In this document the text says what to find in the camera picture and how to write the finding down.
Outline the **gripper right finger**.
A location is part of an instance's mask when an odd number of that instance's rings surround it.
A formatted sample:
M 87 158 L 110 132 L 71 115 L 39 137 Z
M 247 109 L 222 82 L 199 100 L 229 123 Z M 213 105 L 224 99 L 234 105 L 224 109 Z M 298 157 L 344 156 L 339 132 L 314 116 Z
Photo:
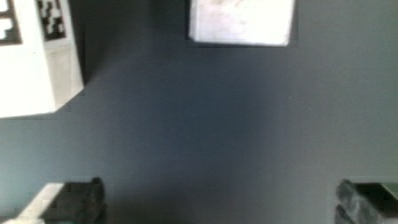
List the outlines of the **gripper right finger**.
M 334 224 L 398 224 L 398 183 L 355 183 L 335 188 Z

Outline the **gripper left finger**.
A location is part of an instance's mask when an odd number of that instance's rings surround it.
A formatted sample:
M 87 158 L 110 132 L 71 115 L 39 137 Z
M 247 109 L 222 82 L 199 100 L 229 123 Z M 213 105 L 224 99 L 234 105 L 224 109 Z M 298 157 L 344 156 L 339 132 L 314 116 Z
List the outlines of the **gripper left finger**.
M 67 182 L 41 215 L 46 224 L 106 224 L 105 184 Z

